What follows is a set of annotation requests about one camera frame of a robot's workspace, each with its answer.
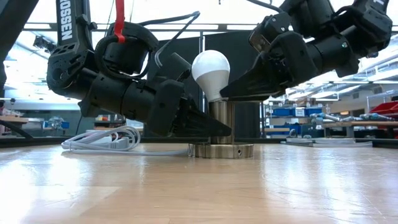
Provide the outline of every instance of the black panel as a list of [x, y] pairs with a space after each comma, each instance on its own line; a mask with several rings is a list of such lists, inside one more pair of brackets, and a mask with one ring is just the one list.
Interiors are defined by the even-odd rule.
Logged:
[[[249, 44], [249, 34], [250, 31], [237, 31], [205, 36], [205, 50], [217, 50], [228, 59], [231, 67], [229, 82], [238, 79], [246, 70], [249, 70], [257, 57], [257, 52]], [[235, 136], [236, 138], [259, 138], [258, 103], [236, 104]]]
[[[159, 47], [166, 44], [168, 40], [162, 40], [159, 42]], [[169, 57], [172, 53], [176, 52], [181, 57], [183, 57], [187, 62], [191, 63], [195, 59], [195, 57], [199, 54], [199, 37], [185, 38], [185, 39], [177, 39], [172, 44], [170, 44], [160, 55], [160, 61], [164, 62], [167, 57]], [[158, 70], [154, 58], [152, 57], [149, 72], [147, 79], [150, 80]], [[199, 107], [200, 104], [200, 95], [201, 90], [199, 85], [194, 81], [192, 76], [184, 81], [185, 84], [185, 92], [192, 95], [195, 103]], [[156, 137], [157, 135], [145, 131], [144, 128], [144, 136], [146, 137]]]

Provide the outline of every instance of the coiled cable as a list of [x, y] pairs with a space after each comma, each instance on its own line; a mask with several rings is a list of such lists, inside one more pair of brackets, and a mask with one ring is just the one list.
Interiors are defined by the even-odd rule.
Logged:
[[[124, 133], [127, 138], [119, 139], [118, 133]], [[115, 140], [106, 143], [95, 143], [100, 139], [114, 134]], [[142, 152], [134, 151], [141, 141], [139, 131], [130, 126], [122, 126], [110, 131], [92, 131], [70, 138], [61, 146], [63, 149], [77, 154], [130, 154], [134, 156], [174, 156], [186, 154], [187, 149], [165, 152]]]

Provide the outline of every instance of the white light bulb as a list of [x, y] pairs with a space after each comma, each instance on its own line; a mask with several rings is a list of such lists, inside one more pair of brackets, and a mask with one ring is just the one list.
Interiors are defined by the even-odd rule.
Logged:
[[192, 63], [193, 79], [205, 92], [209, 102], [221, 100], [220, 90], [228, 85], [228, 59], [216, 50], [200, 53]]

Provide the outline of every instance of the black cable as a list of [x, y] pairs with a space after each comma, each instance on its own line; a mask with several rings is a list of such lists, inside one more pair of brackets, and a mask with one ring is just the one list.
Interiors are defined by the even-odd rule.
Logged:
[[77, 123], [77, 128], [76, 128], [75, 135], [77, 135], [77, 133], [79, 132], [79, 127], [80, 127], [80, 122], [81, 122], [82, 117], [83, 117], [83, 115], [80, 114], [80, 119], [79, 119], [79, 122]]
[[112, 1], [111, 11], [109, 12], [108, 22], [106, 23], [106, 29], [105, 29], [104, 37], [106, 37], [106, 33], [108, 32], [108, 26], [109, 26], [109, 22], [111, 21], [111, 15], [112, 15], [112, 10], [113, 10], [113, 6], [114, 6], [114, 1], [115, 0]]
[[173, 38], [171, 38], [165, 45], [163, 45], [158, 51], [156, 51], [155, 63], [159, 68], [162, 66], [162, 62], [160, 62], [159, 55], [163, 52], [164, 49], [166, 49], [166, 47], [168, 47], [174, 40], [176, 40], [182, 34], [182, 32], [184, 32], [188, 28], [188, 26], [192, 24], [193, 21], [198, 19], [198, 17], [200, 16], [200, 12], [196, 11], [189, 15], [189, 17], [192, 17], [192, 16], [193, 16], [193, 18], [189, 22], [187, 22], [185, 24], [185, 26], [182, 29], [180, 29], [180, 31]]
[[142, 26], [148, 26], [148, 25], [153, 25], [153, 24], [163, 24], [166, 22], [175, 22], [175, 21], [181, 21], [184, 19], [188, 19], [191, 18], [192, 16], [194, 16], [194, 13], [192, 14], [188, 14], [188, 15], [184, 15], [184, 16], [176, 16], [176, 17], [170, 17], [170, 18], [166, 18], [166, 19], [154, 19], [151, 21], [145, 21], [145, 22], [140, 22], [139, 24]]
[[131, 19], [132, 19], [132, 10], [133, 10], [133, 8], [134, 8], [134, 3], [135, 3], [135, 2], [136, 2], [135, 0], [132, 0], [131, 10], [130, 10], [130, 22], [131, 22]]
[[262, 1], [258, 1], [258, 0], [247, 0], [247, 1], [249, 1], [251, 3], [254, 3], [254, 4], [258, 5], [258, 6], [266, 7], [268, 9], [272, 9], [272, 10], [277, 11], [277, 12], [284, 12], [279, 7], [271, 5], [272, 1], [271, 1], [271, 4], [268, 4], [268, 3], [265, 3], [265, 2], [262, 2]]
[[22, 137], [25, 137], [26, 139], [33, 139], [33, 136], [31, 136], [29, 133], [22, 130], [21, 128], [18, 128], [17, 126], [13, 125], [8, 121], [0, 120], [0, 125], [3, 125], [4, 127], [11, 129], [11, 131], [15, 131], [16, 133], [20, 134]]

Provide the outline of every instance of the wooden surface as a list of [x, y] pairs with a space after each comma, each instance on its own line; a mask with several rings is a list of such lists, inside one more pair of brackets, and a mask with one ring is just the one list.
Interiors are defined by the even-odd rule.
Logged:
[[264, 128], [264, 132], [284, 132], [290, 131], [290, 128]]
[[20, 118], [20, 117], [15, 117], [15, 116], [0, 116], [0, 120], [13, 122], [13, 123], [28, 123], [29, 122], [29, 119], [27, 119], [27, 118]]
[[352, 126], [398, 126], [398, 121], [347, 121], [347, 122], [335, 122], [335, 123], [324, 123], [324, 128], [334, 127], [352, 127]]
[[[185, 144], [142, 144], [175, 150]], [[398, 151], [256, 145], [253, 159], [0, 149], [0, 223], [397, 223]]]

